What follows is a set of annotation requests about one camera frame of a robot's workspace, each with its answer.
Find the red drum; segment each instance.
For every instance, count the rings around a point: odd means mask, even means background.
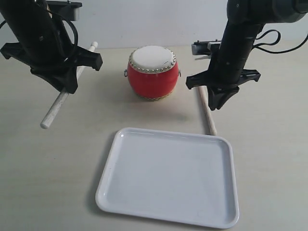
[[[145,46],[129,57],[129,84],[141,97],[156,100],[169,95],[180,74],[175,54],[160,46]]]

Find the white table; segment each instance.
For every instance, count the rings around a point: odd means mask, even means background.
[[[284,42],[289,48],[298,42]],[[190,46],[172,50],[182,71],[176,90],[157,102],[132,92],[124,70],[133,49],[100,50],[100,72],[86,68],[48,130],[39,123],[58,95],[14,59],[0,58],[0,226],[2,231],[207,230],[108,214],[95,191],[113,140],[124,127],[207,133],[196,90],[185,78],[207,68]],[[253,51],[258,83],[240,87],[213,112],[233,146],[240,204],[235,231],[307,230],[308,46],[285,55]]]

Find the tray rim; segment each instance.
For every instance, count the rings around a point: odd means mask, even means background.
[[[106,171],[108,168],[106,168],[106,166],[108,166],[112,159],[112,153],[113,150],[115,149],[115,144],[117,142],[117,140],[120,138],[120,134],[127,131],[127,130],[138,130],[138,131],[144,131],[144,132],[160,132],[160,133],[164,133],[164,134],[176,134],[176,135],[186,135],[186,136],[191,136],[191,137],[215,137],[215,139],[221,140],[222,142],[224,142],[225,144],[227,144],[228,148],[229,148],[229,158],[230,158],[230,163],[231,163],[231,174],[232,174],[232,184],[233,184],[233,200],[234,200],[234,206],[235,206],[235,217],[234,219],[227,223],[227,224],[217,224],[217,225],[213,225],[213,224],[204,224],[202,222],[181,222],[178,221],[176,219],[164,219],[162,217],[159,216],[147,216],[147,215],[140,215],[140,214],[135,214],[135,213],[129,213],[129,212],[118,212],[116,209],[111,209],[109,207],[106,207],[105,205],[103,205],[102,203],[100,203],[99,200],[99,192],[100,192],[100,188],[102,186],[102,182],[103,182],[103,178],[106,174]],[[204,134],[194,134],[194,133],[185,133],[185,132],[176,132],[176,131],[164,131],[164,130],[156,130],[156,129],[146,129],[146,128],[133,128],[133,127],[126,127],[126,128],[122,128],[121,130],[119,130],[114,137],[112,146],[110,148],[107,160],[106,160],[106,164],[104,166],[103,169],[103,173],[99,182],[99,185],[97,187],[97,191],[95,193],[95,202],[96,205],[98,206],[99,209],[101,209],[102,211],[108,212],[108,213],[113,213],[113,214],[122,214],[122,215],[128,215],[128,216],[134,216],[134,217],[140,217],[140,218],[148,218],[148,219],[156,219],[156,220],[164,220],[164,221],[170,221],[170,222],[175,222],[175,223],[180,223],[180,224],[187,224],[187,225],[196,225],[196,226],[202,226],[202,227],[208,227],[208,228],[215,228],[215,229],[229,229],[231,227],[233,227],[239,220],[239,202],[238,202],[238,192],[237,192],[237,186],[236,186],[236,176],[235,176],[235,167],[234,167],[234,161],[233,161],[233,149],[231,144],[223,137],[220,136],[212,136],[212,135],[204,135]]]

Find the drum rim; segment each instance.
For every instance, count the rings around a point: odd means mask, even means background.
[[[170,65],[168,66],[165,66],[164,68],[160,68],[160,69],[144,69],[144,68],[141,68],[140,66],[138,66],[137,64],[133,63],[132,61],[132,56],[133,56],[133,53],[141,48],[144,48],[144,47],[148,47],[148,46],[143,46],[143,47],[139,47],[137,48],[136,50],[134,50],[130,56],[129,56],[129,59],[128,59],[128,63],[129,65],[136,71],[138,72],[141,72],[141,73],[146,73],[146,74],[160,74],[160,73],[163,73],[163,72],[167,72],[169,70],[171,70],[177,63],[177,58],[174,54],[174,52],[172,50],[170,50],[169,48],[167,47],[163,47],[163,48],[166,48],[167,50],[169,50],[171,52],[171,54],[173,55],[173,62],[171,62]]]

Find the drumstick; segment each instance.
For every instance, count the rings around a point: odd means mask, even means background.
[[[217,136],[217,130],[215,127],[215,123],[212,117],[212,113],[210,108],[208,107],[208,100],[206,97],[206,92],[205,92],[205,88],[204,87],[197,87],[200,98],[201,98],[201,102],[202,102],[202,106],[203,106],[203,111],[208,123],[208,128],[209,128],[209,132],[210,135],[212,136]]]
[[[98,43],[97,42],[93,42],[89,48],[89,51],[94,52],[95,49],[97,48]],[[77,80],[79,79],[81,73],[83,72],[83,70],[85,69],[85,66],[79,66],[77,68]],[[51,108],[49,109],[48,113],[45,115],[45,117],[43,118],[40,126],[43,129],[48,129],[50,127],[50,125],[52,124],[53,120],[55,119],[55,117],[57,116],[62,104],[65,102],[65,100],[67,99],[69,93],[66,92],[65,89],[63,89],[61,91],[61,93],[58,95],[57,99],[54,101],[54,103],[52,104]]]

